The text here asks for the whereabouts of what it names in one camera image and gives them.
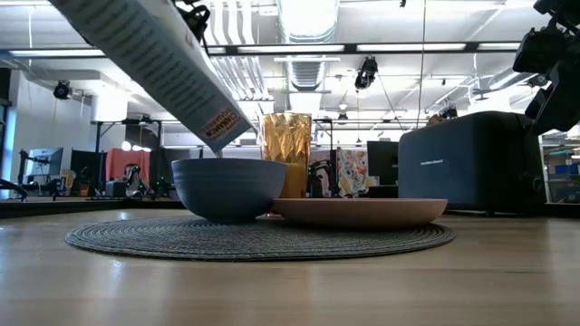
gray bowl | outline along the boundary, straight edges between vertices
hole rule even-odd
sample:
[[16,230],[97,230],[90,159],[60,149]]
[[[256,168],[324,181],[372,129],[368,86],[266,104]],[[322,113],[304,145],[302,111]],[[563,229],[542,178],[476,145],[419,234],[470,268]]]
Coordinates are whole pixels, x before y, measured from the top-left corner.
[[284,163],[261,159],[191,158],[171,162],[179,200],[218,223],[243,223],[267,212],[282,192]]

gray placemat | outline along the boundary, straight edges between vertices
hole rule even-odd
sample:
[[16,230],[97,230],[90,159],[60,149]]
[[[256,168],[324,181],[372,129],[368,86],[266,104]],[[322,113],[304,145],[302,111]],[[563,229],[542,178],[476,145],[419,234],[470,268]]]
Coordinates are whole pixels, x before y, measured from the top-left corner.
[[133,219],[86,225],[66,243],[106,254],[207,261],[276,261],[398,254],[444,245],[453,231],[425,225],[391,231],[307,228],[284,220],[219,225],[193,216]]

textured drinking glass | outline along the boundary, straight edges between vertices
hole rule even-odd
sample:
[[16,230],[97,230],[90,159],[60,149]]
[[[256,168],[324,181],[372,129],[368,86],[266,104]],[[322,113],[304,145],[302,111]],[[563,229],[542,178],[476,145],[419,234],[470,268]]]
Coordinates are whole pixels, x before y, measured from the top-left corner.
[[286,163],[281,198],[306,197],[312,119],[298,113],[271,113],[262,118],[262,158]]

computer monitor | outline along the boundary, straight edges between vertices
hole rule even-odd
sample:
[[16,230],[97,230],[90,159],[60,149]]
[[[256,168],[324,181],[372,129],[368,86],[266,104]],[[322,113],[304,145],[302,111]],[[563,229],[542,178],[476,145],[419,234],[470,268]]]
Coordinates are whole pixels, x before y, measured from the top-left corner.
[[28,153],[28,177],[49,177],[61,175],[63,148],[58,149],[31,149]]
[[399,143],[367,141],[369,176],[379,177],[383,186],[396,185],[399,179]]

wooden table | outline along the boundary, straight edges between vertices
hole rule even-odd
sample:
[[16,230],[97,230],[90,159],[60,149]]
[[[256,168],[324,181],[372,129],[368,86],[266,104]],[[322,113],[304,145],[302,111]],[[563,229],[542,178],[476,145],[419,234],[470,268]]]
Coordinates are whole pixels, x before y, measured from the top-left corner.
[[129,210],[0,220],[0,325],[579,325],[580,223],[449,216],[409,254],[202,263],[92,254],[63,237]]

